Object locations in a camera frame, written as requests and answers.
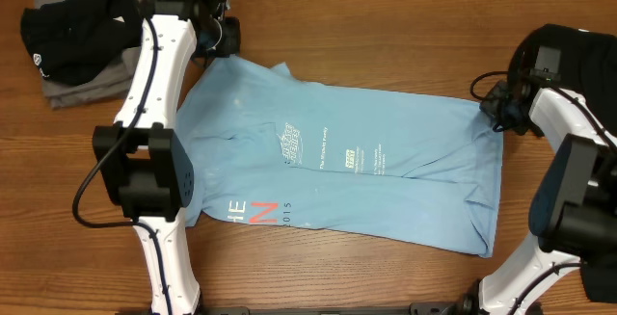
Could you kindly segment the light blue t-shirt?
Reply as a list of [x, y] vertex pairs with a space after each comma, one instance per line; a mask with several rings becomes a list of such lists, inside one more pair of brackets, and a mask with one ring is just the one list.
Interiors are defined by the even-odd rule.
[[188, 224], [330, 229], [489, 257], [503, 139], [476, 103], [214, 62], [181, 105]]

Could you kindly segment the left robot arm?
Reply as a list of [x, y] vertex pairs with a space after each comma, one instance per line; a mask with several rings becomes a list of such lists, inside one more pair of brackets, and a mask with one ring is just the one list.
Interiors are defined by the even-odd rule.
[[176, 112], [190, 61], [240, 49], [240, 23], [229, 0], [145, 0], [141, 51], [129, 93], [114, 122], [93, 134], [96, 157], [87, 175], [103, 178], [121, 208], [121, 227], [139, 237], [151, 286], [150, 314], [202, 314], [185, 216], [195, 175], [177, 136]]

